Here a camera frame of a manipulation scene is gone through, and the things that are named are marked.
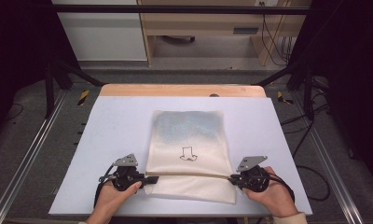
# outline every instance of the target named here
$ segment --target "white cabinet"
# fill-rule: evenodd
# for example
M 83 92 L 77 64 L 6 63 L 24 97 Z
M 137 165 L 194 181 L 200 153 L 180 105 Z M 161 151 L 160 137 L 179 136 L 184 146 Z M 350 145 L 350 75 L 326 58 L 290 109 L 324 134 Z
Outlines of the white cabinet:
M 134 0 L 52 0 L 53 4 L 136 5 Z M 58 13 L 79 61 L 146 61 L 137 13 Z

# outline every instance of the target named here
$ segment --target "wrist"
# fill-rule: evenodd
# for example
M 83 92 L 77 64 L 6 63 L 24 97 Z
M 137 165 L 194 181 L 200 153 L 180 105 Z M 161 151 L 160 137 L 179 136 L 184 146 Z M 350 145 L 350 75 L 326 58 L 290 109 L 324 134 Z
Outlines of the wrist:
M 299 214 L 293 203 L 273 204 L 265 206 L 274 217 L 291 217 Z
M 88 220 L 87 224 L 106 224 L 111 220 L 111 217 L 105 209 L 95 208 Z

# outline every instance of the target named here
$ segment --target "white cloth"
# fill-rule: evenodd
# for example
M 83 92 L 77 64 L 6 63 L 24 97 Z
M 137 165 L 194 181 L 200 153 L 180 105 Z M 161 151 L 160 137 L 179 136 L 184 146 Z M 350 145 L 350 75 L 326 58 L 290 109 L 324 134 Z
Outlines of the white cloth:
M 147 194 L 235 203 L 222 113 L 156 111 L 145 171 L 159 176 Z

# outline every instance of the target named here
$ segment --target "sleeve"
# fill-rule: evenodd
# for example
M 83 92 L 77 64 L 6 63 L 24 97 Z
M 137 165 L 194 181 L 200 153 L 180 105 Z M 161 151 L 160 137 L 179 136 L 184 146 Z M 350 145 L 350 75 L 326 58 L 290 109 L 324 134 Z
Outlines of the sleeve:
M 299 213 L 291 217 L 273 217 L 276 224 L 307 224 L 306 215 Z

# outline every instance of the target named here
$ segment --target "white tabletop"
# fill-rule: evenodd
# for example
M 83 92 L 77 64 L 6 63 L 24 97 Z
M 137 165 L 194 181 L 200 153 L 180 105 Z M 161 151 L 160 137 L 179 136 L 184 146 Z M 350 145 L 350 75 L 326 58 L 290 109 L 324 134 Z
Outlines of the white tabletop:
M 297 168 L 270 98 L 99 96 L 56 199 L 52 215 L 88 215 L 98 179 L 115 160 L 134 153 L 145 171 L 153 112 L 222 111 L 230 163 L 235 171 L 246 156 L 268 156 L 271 166 L 296 195 L 296 206 L 312 214 Z M 268 215 L 239 191 L 236 204 L 171 200 L 140 189 L 117 211 L 130 217 L 251 217 Z

